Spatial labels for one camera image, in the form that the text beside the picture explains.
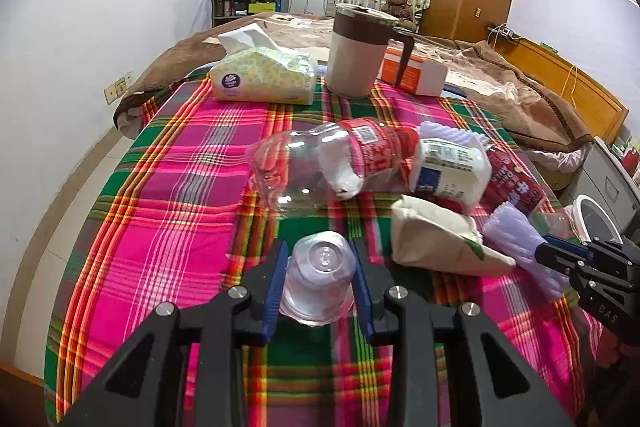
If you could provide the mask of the beige paper bag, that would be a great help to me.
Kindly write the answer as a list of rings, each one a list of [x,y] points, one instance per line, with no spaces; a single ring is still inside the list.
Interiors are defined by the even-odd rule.
[[[512,257],[484,244],[470,217],[407,195],[393,203],[390,215],[398,265],[470,277],[503,277],[515,268]]]

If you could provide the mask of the grey drawer nightstand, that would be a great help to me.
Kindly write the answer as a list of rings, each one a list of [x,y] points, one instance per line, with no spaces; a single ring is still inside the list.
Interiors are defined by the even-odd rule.
[[[639,210],[638,187],[600,138],[594,139],[582,165],[562,191],[560,202],[570,205],[578,195],[595,200],[620,231],[630,225]]]

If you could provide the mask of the clear plastic cup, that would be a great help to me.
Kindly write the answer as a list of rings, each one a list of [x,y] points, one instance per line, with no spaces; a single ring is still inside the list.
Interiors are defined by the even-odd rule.
[[[340,233],[324,231],[299,239],[286,268],[280,313],[317,327],[336,322],[354,304],[357,259]]]

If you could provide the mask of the teddy bear with santa hat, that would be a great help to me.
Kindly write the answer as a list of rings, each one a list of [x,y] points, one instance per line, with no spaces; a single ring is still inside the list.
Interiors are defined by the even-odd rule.
[[[381,11],[397,18],[397,26],[416,32],[412,0],[383,0]]]

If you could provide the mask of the bed with brown blanket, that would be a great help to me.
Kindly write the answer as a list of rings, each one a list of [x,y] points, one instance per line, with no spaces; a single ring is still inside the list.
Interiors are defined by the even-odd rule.
[[[142,105],[195,69],[226,55],[218,36],[251,23],[280,46],[326,48],[333,20],[312,15],[265,14],[239,18],[178,41],[160,54],[125,92],[115,109],[116,129],[134,139],[144,127]],[[446,83],[494,115],[534,164],[575,172],[587,158],[593,136],[573,105],[525,76],[485,40],[465,42],[416,37],[416,50],[448,68]]]

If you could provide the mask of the white trash bin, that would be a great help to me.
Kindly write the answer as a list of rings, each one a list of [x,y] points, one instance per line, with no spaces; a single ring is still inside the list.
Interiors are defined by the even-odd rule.
[[[591,197],[580,194],[565,211],[572,220],[582,243],[599,239],[602,242],[623,243],[622,236],[603,207]]]

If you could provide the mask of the clear plastic bottle red label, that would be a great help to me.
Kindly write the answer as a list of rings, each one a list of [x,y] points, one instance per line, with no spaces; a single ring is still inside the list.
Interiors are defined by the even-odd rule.
[[[306,215],[364,192],[400,192],[401,164],[418,142],[416,129],[360,117],[275,133],[246,160],[262,207]]]

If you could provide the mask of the white yogurt cup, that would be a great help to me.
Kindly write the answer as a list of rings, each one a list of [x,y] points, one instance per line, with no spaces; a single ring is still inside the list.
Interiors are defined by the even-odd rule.
[[[491,178],[485,147],[472,139],[462,145],[437,138],[420,139],[411,163],[409,188],[416,196],[432,196],[470,215]]]

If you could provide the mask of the red thermos jar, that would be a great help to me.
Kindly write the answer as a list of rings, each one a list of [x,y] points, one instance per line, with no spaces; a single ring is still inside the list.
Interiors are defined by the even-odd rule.
[[[629,174],[629,176],[634,176],[634,173],[638,168],[639,161],[640,153],[636,148],[631,147],[629,150],[627,150],[625,156],[622,159],[622,166],[626,173]]]

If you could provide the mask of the tissue pack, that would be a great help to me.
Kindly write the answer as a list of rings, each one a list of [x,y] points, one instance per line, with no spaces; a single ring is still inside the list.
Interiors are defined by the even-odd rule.
[[[317,59],[275,43],[256,23],[217,37],[226,51],[207,78],[217,101],[311,105]]]

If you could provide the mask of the wall power outlet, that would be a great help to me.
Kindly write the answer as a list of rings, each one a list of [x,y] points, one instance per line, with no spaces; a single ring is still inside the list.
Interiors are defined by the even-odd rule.
[[[111,105],[116,100],[121,98],[126,90],[132,85],[134,81],[134,76],[132,72],[127,72],[127,74],[123,75],[115,82],[109,84],[104,90],[104,98],[107,105]]]

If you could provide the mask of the plaid pink green tablecloth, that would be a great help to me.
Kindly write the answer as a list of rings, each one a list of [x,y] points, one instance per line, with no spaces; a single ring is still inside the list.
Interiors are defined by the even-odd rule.
[[[373,117],[395,127],[432,120],[524,154],[498,119],[470,101],[411,98],[379,83],[361,100],[318,84],[309,106],[226,104],[204,80],[183,81],[143,106],[143,130],[102,188],[70,252],[44,359],[44,408],[56,424],[159,303],[206,303],[239,283],[273,239],[333,230],[390,259],[388,193],[364,193],[303,218],[262,211],[247,147],[274,132]],[[268,347],[245,352],[252,426],[382,426],[392,352],[371,347],[356,317],[307,329],[282,320]]]

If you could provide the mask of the red drink can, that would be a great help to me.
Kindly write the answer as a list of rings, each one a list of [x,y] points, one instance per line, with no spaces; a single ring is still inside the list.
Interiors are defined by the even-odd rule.
[[[526,217],[530,217],[544,202],[544,190],[510,154],[500,148],[490,148],[487,157],[491,165],[491,177],[483,194],[483,202],[492,210],[504,202],[510,202]]]

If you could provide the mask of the wooden headboard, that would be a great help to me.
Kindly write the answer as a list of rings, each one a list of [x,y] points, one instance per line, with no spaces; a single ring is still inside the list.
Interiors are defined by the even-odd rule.
[[[592,135],[612,145],[629,109],[582,69],[526,38],[492,37],[495,50],[521,72],[570,102]]]

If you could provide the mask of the brown white travel mug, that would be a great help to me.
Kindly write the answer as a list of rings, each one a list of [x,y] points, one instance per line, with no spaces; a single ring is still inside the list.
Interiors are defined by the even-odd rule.
[[[362,5],[337,3],[333,19],[326,87],[342,98],[367,98],[390,40],[402,43],[394,86],[401,84],[414,37],[398,28],[398,18]]]

